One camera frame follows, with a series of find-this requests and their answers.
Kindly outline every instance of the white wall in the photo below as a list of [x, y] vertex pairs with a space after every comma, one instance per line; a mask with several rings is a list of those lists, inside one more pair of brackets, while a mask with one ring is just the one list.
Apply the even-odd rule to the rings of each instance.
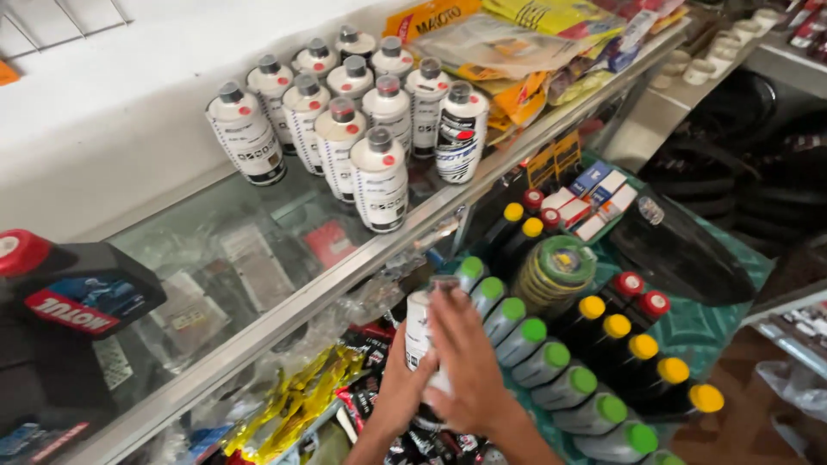
[[203, 110], [222, 82], [262, 51], [286, 61], [320, 32], [332, 44], [343, 22], [378, 35], [407, 3], [121, 0], [129, 27], [12, 62], [23, 78], [0, 87], [0, 230], [97, 240], [219, 179], [232, 168]]

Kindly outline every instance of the red bottle cap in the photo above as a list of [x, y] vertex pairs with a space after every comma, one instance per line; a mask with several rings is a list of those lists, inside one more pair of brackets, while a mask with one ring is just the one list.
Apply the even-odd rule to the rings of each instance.
[[546, 196], [540, 192], [540, 189], [526, 190], [523, 194], [523, 206], [527, 210], [539, 210], [545, 198]]
[[662, 292], [650, 290], [644, 295], [640, 296], [638, 300], [640, 309], [651, 317], [660, 318], [661, 315], [669, 311], [672, 304], [669, 303], [669, 298]]
[[0, 276], [25, 275], [43, 263], [50, 249], [51, 242], [25, 229], [0, 232]]
[[540, 221], [547, 230], [557, 229], [560, 226], [560, 214], [555, 209], [540, 210]]
[[627, 297], [634, 297], [643, 292], [643, 278], [632, 271], [624, 271], [615, 275], [612, 285], [620, 294]]

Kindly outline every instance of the wooden floor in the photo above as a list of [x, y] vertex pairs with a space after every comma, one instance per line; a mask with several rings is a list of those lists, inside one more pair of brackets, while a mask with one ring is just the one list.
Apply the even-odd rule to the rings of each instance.
[[754, 370], [762, 360], [786, 359], [752, 328], [739, 331], [710, 378], [724, 393], [724, 409], [679, 429], [672, 450], [690, 465], [806, 464], [771, 424], [771, 413], [789, 407]]

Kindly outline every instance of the yellow bottle cap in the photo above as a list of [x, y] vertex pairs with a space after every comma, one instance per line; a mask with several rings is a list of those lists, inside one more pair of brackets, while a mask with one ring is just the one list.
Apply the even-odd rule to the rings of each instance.
[[689, 390], [689, 400], [698, 410], [711, 414], [724, 408], [724, 395], [709, 384], [699, 384]]
[[657, 341], [648, 334], [638, 334], [629, 340], [629, 351], [641, 360], [657, 355]]
[[580, 313], [588, 319], [598, 319], [606, 311], [606, 304], [603, 299], [596, 295], [590, 295], [580, 301], [577, 305]]
[[657, 373], [671, 384], [679, 384], [689, 379], [689, 367], [678, 357], [664, 358], [658, 362]]
[[523, 223], [523, 234], [528, 237], [537, 237], [543, 232], [543, 222], [540, 218], [529, 218]]
[[523, 219], [523, 205], [517, 203], [508, 204], [505, 207], [503, 216], [509, 221], [519, 221]]
[[623, 315], [611, 315], [603, 320], [603, 330], [610, 337], [620, 339], [632, 330], [629, 319]]

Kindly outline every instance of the black spray can cap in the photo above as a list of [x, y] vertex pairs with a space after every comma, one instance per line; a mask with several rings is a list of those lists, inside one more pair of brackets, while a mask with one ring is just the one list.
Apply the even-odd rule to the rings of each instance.
[[224, 103], [238, 103], [244, 98], [244, 93], [236, 81], [230, 81], [218, 90], [218, 97]]
[[422, 58], [419, 62], [419, 73], [425, 79], [436, 79], [442, 73], [442, 62], [433, 56]]
[[402, 39], [397, 36], [387, 36], [382, 39], [381, 48], [385, 56], [402, 55]]
[[336, 97], [330, 101], [330, 114], [335, 122], [351, 122], [356, 117], [356, 105], [347, 97]]
[[281, 71], [281, 63], [269, 53], [259, 59], [258, 66], [263, 74], [276, 74]]
[[316, 37], [308, 43], [308, 53], [313, 58], [321, 59], [330, 55], [330, 50], [327, 49], [327, 44], [322, 39]]
[[348, 56], [343, 62], [345, 73], [351, 78], [361, 78], [367, 75], [367, 62], [359, 55]]
[[296, 88], [299, 90], [299, 93], [305, 97], [312, 97], [320, 90], [318, 86], [318, 79], [312, 74], [299, 74], [293, 84], [295, 84]]
[[381, 97], [396, 97], [399, 95], [399, 78], [392, 74], [380, 76], [376, 80], [376, 91]]
[[350, 24], [346, 24], [339, 28], [339, 41], [346, 44], [355, 44], [359, 41], [359, 31]]
[[366, 137], [370, 151], [385, 153], [394, 146], [394, 135], [386, 127], [372, 127], [367, 130]]
[[471, 85], [466, 81], [457, 81], [451, 84], [451, 90], [448, 92], [448, 100], [464, 105], [468, 103], [471, 98]]

